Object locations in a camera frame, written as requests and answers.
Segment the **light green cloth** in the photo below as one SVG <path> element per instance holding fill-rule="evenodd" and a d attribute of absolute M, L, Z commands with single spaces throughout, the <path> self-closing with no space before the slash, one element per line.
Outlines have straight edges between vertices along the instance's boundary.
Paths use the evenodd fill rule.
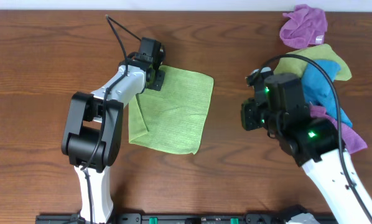
<path fill-rule="evenodd" d="M 128 104 L 129 143 L 170 154 L 196 154 L 214 79 L 163 65 L 161 91 L 146 89 Z"/>

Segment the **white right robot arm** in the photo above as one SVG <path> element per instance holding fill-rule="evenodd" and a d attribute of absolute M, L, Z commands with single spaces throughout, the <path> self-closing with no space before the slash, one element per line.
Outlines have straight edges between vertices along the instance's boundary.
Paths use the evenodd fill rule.
<path fill-rule="evenodd" d="M 338 223 L 372 223 L 372 198 L 364 188 L 339 132 L 325 118 L 312 118 L 304 100 L 241 105 L 247 131 L 264 128 L 319 189 Z"/>

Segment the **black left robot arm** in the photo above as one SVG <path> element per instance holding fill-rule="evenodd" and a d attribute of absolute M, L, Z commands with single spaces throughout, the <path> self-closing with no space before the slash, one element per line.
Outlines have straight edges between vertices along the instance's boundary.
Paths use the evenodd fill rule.
<path fill-rule="evenodd" d="M 160 65 L 127 59 L 101 88 L 72 96 L 61 148 L 80 181 L 77 223 L 110 221 L 114 205 L 109 174 L 121 145 L 123 110 L 145 89 L 161 89 L 165 73 Z"/>

